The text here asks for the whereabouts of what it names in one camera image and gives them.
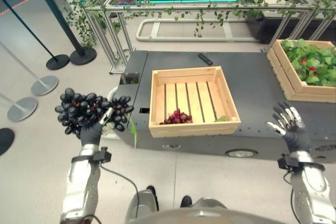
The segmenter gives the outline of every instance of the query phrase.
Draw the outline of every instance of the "wooden box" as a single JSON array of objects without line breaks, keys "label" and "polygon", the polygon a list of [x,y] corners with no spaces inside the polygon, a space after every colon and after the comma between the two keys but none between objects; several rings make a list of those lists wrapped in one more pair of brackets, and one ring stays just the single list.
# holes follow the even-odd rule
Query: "wooden box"
[{"label": "wooden box", "polygon": [[[282,40],[276,40],[267,54],[273,70],[287,100],[307,102],[336,102],[336,87],[309,86],[301,81],[285,51]],[[310,41],[307,43],[318,48],[333,48],[329,41]]]},{"label": "wooden box", "polygon": [[[193,123],[160,125],[176,108]],[[240,125],[221,67],[154,70],[149,116],[153,137],[232,134]],[[215,122],[221,116],[227,121]]]}]

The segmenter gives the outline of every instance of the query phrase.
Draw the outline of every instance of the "black shoe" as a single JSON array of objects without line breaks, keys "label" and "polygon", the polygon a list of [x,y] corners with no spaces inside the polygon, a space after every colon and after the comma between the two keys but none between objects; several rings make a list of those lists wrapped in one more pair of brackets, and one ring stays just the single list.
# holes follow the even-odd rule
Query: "black shoe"
[{"label": "black shoe", "polygon": [[158,198],[156,196],[156,191],[154,186],[148,186],[146,189],[149,189],[150,191],[152,191],[152,194],[154,195],[154,199],[155,199],[155,204],[156,204],[156,210],[159,210],[159,202],[158,202]]},{"label": "black shoe", "polygon": [[190,207],[192,204],[193,202],[191,200],[191,197],[186,195],[183,197],[180,207]]}]

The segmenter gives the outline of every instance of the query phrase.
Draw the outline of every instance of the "dark purple grapes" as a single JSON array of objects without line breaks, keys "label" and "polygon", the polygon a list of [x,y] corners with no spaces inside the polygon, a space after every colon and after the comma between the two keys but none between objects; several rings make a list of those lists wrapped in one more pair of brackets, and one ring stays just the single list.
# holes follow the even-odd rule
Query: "dark purple grapes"
[{"label": "dark purple grapes", "polygon": [[122,124],[117,124],[115,128],[121,132],[125,130],[125,127]]},{"label": "dark purple grapes", "polygon": [[55,107],[55,111],[56,111],[57,113],[63,113],[63,112],[64,112],[64,108],[63,108],[62,105],[59,105],[59,106],[56,106],[56,107]]},{"label": "dark purple grapes", "polygon": [[62,122],[63,126],[69,126],[70,124],[71,124],[71,121],[68,121],[68,120]]},{"label": "dark purple grapes", "polygon": [[67,88],[65,90],[65,97],[67,98],[68,101],[72,101],[74,98],[75,92],[72,88]]},{"label": "dark purple grapes", "polygon": [[69,134],[72,133],[73,130],[74,130],[74,129],[72,128],[72,126],[69,125],[69,126],[65,129],[65,134],[69,135]]},{"label": "dark purple grapes", "polygon": [[119,99],[113,98],[112,102],[101,95],[95,93],[82,95],[75,93],[71,88],[67,88],[65,93],[60,96],[61,105],[55,107],[59,113],[57,119],[66,127],[65,133],[73,133],[80,138],[82,127],[89,127],[97,123],[109,108],[113,108],[110,122],[114,122],[114,128],[124,131],[122,123],[127,123],[128,119],[125,114],[133,111],[133,106],[127,103],[131,101],[129,96],[121,96]]}]

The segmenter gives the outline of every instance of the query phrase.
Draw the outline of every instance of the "bunch of grapes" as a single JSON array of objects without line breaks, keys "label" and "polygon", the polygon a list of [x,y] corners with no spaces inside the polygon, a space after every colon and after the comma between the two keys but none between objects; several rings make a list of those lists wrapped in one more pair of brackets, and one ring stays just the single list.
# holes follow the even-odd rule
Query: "bunch of grapes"
[{"label": "bunch of grapes", "polygon": [[82,95],[75,93],[73,89],[67,88],[64,94],[61,94],[61,105],[55,107],[59,113],[57,120],[62,123],[65,134],[75,134],[80,138],[82,126],[90,126],[97,123],[105,112],[112,107],[113,113],[109,122],[114,122],[114,128],[118,131],[124,131],[123,123],[127,123],[126,114],[133,111],[133,106],[127,103],[131,97],[121,96],[119,99],[113,98],[112,102],[101,95],[95,93]]},{"label": "bunch of grapes", "polygon": [[180,109],[176,109],[172,115],[168,114],[168,116],[168,119],[160,123],[161,125],[193,122],[191,115],[187,115],[184,112],[181,113]]}]

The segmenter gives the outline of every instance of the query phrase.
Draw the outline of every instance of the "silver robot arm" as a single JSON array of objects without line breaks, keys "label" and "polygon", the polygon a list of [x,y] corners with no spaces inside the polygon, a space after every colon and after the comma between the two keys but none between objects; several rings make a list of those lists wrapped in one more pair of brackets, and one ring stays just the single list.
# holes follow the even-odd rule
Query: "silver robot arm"
[{"label": "silver robot arm", "polygon": [[86,217],[95,214],[98,203],[98,180],[100,178],[99,162],[106,156],[107,148],[99,151],[102,127],[112,114],[110,108],[102,119],[92,127],[82,128],[80,140],[82,148],[77,157],[71,161],[67,176],[67,194],[63,201],[61,224],[90,223]]},{"label": "silver robot arm", "polygon": [[290,151],[279,160],[280,168],[291,172],[291,184],[295,195],[294,208],[300,224],[336,223],[336,211],[329,198],[330,187],[323,175],[324,167],[316,164],[310,155],[311,141],[306,126],[297,110],[284,102],[274,107],[278,124],[266,125],[281,135]]}]

